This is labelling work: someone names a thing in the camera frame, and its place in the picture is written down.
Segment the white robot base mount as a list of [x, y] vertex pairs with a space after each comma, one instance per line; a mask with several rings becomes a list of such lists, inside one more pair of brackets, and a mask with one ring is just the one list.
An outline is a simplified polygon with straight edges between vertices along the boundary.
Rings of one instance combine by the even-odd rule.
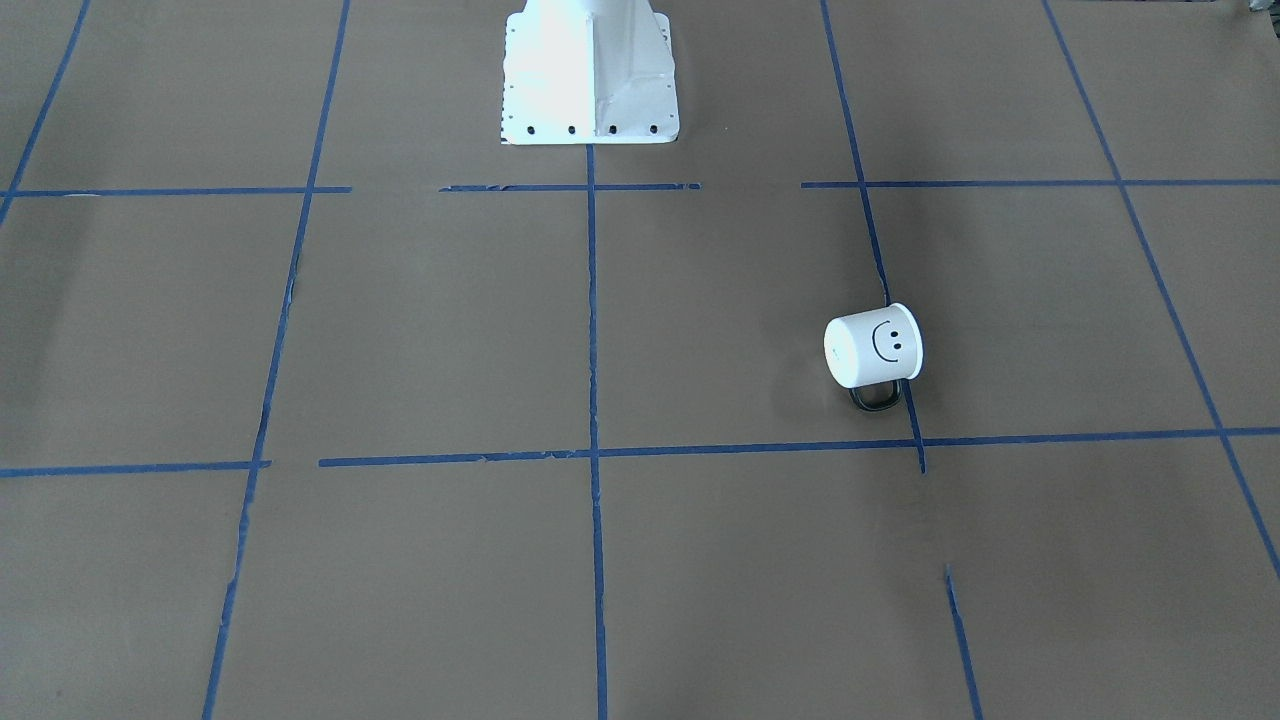
[[649, 1], [527, 1], [506, 18], [502, 70], [502, 143], [680, 136], [672, 26]]

